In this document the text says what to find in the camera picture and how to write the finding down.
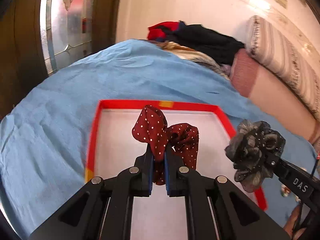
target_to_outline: brown cloth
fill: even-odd
[[[153,182],[165,184],[164,151],[168,142],[174,147],[174,154],[182,157],[184,165],[196,169],[198,155],[198,128],[188,123],[178,123],[167,127],[167,120],[161,110],[154,106],[145,106],[132,128],[133,137],[149,143],[154,156],[155,165]]]

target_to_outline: clothes pile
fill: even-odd
[[[199,63],[228,78],[235,54],[244,44],[233,37],[183,21],[148,28],[148,40],[178,57]]]

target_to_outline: striped pillow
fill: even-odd
[[[250,19],[246,50],[281,78],[320,120],[319,77],[287,38],[271,23],[255,15]]]

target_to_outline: polka dot fabric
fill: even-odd
[[[174,154],[183,159],[185,166],[196,169],[198,128],[188,123],[167,126],[167,120],[162,111],[147,105],[132,128],[132,135],[136,140],[149,143],[151,146],[155,160],[153,182],[157,185],[165,184],[164,151],[168,142],[174,146]]]

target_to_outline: bed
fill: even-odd
[[[287,143],[283,158],[311,171],[316,152],[303,137],[241,96],[229,80],[154,44],[128,40],[81,59],[35,87],[0,124],[0,199],[22,239],[84,184],[87,142],[100,99],[218,105],[233,126],[268,122]],[[283,226],[296,206],[276,177],[263,183],[270,215]]]

